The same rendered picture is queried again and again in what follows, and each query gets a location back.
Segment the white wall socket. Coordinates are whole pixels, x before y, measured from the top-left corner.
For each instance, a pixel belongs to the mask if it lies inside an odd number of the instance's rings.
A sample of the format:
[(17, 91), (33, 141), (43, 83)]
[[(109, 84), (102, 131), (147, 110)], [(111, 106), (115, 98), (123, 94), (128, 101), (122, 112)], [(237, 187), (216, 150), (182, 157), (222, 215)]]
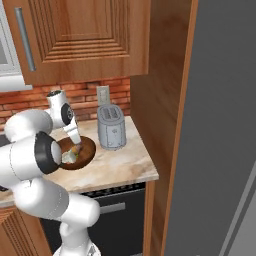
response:
[(110, 103), (110, 92), (109, 86), (98, 86), (97, 91), (97, 101), (98, 105), (106, 105)]

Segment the wooden wall cupboard door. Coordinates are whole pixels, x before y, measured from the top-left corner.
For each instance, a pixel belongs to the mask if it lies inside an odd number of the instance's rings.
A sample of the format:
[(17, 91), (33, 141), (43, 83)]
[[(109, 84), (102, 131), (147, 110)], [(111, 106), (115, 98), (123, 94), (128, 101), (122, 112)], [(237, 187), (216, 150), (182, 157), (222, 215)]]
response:
[[(53, 85), (144, 75), (151, 0), (2, 0), (22, 75)], [(14, 8), (21, 7), (36, 71), (28, 68)]]

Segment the black dishwasher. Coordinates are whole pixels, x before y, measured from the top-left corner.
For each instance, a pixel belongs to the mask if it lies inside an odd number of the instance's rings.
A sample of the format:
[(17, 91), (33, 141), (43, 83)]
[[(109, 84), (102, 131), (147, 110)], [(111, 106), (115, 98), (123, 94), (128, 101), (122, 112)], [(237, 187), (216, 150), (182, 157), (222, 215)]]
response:
[(146, 183), (135, 183), (79, 193), (99, 206), (124, 202), (126, 209), (102, 214), (86, 229), (88, 238), (98, 247), (101, 256), (142, 256), (144, 231), (144, 197)]

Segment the wooden fridge housing panel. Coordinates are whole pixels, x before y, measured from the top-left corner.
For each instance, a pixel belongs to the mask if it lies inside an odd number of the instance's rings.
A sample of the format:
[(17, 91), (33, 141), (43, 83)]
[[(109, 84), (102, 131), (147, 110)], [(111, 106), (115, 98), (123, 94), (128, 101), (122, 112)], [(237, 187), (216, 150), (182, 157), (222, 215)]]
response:
[(149, 74), (130, 82), (131, 117), (157, 169), (146, 184), (143, 256), (164, 256), (199, 0), (152, 0)]

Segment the pale chicken drumstick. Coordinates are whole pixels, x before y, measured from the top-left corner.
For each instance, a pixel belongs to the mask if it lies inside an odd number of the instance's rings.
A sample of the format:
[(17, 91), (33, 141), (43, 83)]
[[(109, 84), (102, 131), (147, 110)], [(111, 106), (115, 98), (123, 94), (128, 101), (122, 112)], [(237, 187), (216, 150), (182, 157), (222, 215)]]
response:
[(72, 151), (69, 150), (62, 154), (62, 162), (65, 164), (73, 164), (77, 160), (77, 155)]

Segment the grey fridge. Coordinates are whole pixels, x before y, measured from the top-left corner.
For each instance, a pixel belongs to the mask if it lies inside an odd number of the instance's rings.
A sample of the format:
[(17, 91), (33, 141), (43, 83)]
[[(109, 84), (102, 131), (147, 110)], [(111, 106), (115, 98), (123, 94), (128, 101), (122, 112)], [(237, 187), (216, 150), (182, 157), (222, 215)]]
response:
[(256, 193), (256, 0), (199, 0), (164, 256), (231, 256)]

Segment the wooden base cupboard door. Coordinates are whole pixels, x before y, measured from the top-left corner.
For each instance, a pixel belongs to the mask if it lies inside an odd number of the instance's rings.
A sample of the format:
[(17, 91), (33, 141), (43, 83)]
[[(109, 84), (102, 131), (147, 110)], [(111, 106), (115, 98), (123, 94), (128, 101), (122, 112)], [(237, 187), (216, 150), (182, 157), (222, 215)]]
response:
[(40, 220), (15, 206), (0, 208), (0, 256), (52, 256)]

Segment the grey toaster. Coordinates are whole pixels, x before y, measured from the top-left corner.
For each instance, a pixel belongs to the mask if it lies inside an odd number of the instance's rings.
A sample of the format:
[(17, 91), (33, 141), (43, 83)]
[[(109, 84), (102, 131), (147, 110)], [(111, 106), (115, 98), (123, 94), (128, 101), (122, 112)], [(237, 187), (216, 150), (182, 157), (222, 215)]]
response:
[(126, 145), (125, 118), (121, 108), (106, 104), (97, 109), (98, 139), (102, 148), (119, 150)]

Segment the brown wooden bowl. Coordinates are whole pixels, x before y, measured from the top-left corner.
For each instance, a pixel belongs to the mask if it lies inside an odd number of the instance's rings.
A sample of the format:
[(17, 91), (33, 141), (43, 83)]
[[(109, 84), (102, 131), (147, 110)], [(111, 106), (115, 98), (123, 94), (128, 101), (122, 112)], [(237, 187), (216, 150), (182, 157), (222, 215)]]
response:
[[(95, 156), (96, 144), (93, 140), (88, 137), (82, 136), (82, 148), (78, 154), (78, 158), (75, 163), (64, 163), (62, 162), (60, 167), (65, 170), (78, 170), (88, 165)], [(74, 143), (69, 137), (63, 138), (58, 141), (62, 152), (67, 152)]]

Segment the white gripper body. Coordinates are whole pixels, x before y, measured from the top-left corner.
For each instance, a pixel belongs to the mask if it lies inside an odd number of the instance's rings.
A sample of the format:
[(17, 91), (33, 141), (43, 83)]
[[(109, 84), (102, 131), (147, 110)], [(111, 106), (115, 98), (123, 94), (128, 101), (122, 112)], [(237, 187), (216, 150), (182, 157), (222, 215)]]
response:
[(74, 144), (81, 143), (81, 137), (76, 123), (70, 123), (69, 125), (65, 126), (64, 131)]

